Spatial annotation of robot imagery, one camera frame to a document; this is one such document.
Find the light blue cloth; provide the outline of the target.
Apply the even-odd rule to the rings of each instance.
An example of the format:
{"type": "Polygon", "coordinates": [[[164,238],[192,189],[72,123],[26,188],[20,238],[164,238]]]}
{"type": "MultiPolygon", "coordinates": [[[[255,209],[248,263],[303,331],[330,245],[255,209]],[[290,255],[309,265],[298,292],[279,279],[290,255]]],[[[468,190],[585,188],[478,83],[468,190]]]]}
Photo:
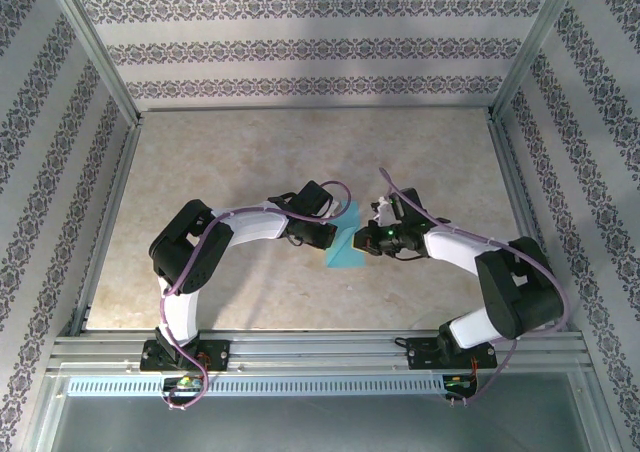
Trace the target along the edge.
{"type": "Polygon", "coordinates": [[[353,248],[354,234],[361,226],[359,204],[352,201],[349,209],[332,224],[339,227],[335,236],[339,237],[336,247],[325,251],[325,265],[333,269],[363,268],[366,265],[364,253],[353,248]]]}

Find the grey metal sheet panel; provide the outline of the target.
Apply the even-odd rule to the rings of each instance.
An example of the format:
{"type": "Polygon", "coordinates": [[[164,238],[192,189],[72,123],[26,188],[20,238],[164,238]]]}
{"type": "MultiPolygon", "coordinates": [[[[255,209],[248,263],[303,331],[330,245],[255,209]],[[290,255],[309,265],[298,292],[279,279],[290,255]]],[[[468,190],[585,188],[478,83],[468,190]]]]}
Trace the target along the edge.
{"type": "Polygon", "coordinates": [[[59,376],[23,452],[628,452],[587,373],[501,376],[438,395],[210,396],[171,410],[125,377],[59,376]]]}

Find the long aluminium mounting rail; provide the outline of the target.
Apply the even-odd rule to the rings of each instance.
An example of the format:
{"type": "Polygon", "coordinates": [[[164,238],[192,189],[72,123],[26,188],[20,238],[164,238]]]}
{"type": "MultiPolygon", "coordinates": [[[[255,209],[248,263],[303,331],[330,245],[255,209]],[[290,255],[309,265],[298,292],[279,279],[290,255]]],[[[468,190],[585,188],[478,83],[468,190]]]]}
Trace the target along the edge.
{"type": "MultiPolygon", "coordinates": [[[[382,375],[408,370],[408,353],[397,337],[418,337],[419,331],[205,331],[203,339],[230,342],[228,373],[266,375],[382,375]]],[[[88,331],[54,341],[46,363],[49,373],[139,372],[147,330],[88,331]]],[[[552,333],[525,337],[504,369],[506,373],[593,370],[582,334],[552,333]]]]}

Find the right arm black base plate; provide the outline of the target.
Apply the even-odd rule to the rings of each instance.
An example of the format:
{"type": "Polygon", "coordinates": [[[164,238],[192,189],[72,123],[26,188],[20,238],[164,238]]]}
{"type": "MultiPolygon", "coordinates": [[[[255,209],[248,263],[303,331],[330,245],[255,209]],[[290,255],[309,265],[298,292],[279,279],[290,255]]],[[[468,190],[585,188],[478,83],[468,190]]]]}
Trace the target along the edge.
{"type": "Polygon", "coordinates": [[[489,343],[457,350],[441,345],[436,337],[414,337],[405,340],[405,349],[410,370],[462,370],[473,364],[481,370],[497,367],[495,350],[489,343]]]}

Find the thin aluminium wall rail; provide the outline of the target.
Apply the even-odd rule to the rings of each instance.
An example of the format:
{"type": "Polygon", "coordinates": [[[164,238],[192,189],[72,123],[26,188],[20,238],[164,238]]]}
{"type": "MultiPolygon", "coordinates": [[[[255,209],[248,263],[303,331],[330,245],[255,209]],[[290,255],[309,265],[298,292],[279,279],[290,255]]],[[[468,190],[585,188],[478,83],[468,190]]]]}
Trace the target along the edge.
{"type": "Polygon", "coordinates": [[[357,105],[263,105],[263,106],[220,106],[220,107],[155,107],[141,112],[141,114],[151,113],[178,113],[178,112],[222,112],[222,111],[279,111],[279,110],[304,110],[304,111],[322,111],[322,110],[404,110],[404,109],[453,109],[453,110],[492,110],[491,106],[483,105],[464,105],[464,104],[410,104],[410,105],[389,105],[389,104],[357,104],[357,105]]]}

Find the aluminium side rail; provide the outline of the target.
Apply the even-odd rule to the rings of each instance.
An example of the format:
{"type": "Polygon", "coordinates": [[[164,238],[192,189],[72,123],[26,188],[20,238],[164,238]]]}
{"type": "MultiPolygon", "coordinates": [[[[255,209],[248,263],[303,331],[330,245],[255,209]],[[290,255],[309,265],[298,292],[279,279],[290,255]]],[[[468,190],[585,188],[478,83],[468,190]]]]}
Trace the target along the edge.
{"type": "Polygon", "coordinates": [[[95,236],[90,261],[86,267],[78,299],[65,332],[66,336],[79,336],[85,330],[139,142],[142,126],[143,120],[140,119],[130,128],[127,138],[123,143],[115,175],[111,183],[108,201],[102,215],[102,222],[95,236]]]}
{"type": "Polygon", "coordinates": [[[518,165],[509,147],[507,135],[490,114],[486,114],[486,123],[509,197],[516,228],[520,235],[533,238],[539,244],[544,258],[548,259],[544,239],[536,229],[536,217],[531,212],[530,204],[527,201],[527,187],[518,174],[518,165]]]}

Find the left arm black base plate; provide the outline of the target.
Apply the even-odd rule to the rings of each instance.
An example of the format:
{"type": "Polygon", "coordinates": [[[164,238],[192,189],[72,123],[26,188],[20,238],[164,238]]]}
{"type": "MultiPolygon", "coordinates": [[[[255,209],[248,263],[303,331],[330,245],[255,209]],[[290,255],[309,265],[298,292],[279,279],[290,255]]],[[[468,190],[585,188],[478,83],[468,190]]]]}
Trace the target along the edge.
{"type": "MultiPolygon", "coordinates": [[[[227,370],[230,342],[226,340],[199,340],[185,347],[186,353],[208,371],[227,370]]],[[[142,349],[139,368],[141,372],[195,371],[198,367],[173,347],[167,351],[157,340],[147,340],[142,349]]]]}

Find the aluminium frame post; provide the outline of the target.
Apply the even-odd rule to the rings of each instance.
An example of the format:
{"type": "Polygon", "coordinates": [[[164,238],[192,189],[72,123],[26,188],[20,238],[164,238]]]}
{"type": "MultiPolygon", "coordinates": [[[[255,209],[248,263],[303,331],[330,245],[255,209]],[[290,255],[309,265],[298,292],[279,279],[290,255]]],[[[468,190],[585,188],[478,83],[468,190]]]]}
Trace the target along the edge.
{"type": "Polygon", "coordinates": [[[129,125],[139,123],[141,113],[129,93],[124,80],[103,44],[81,0],[56,0],[73,26],[88,58],[92,61],[110,95],[129,125]]]}
{"type": "Polygon", "coordinates": [[[496,98],[487,108],[487,119],[491,122],[496,122],[509,105],[567,1],[544,0],[542,3],[540,12],[519,49],[496,98]]]}

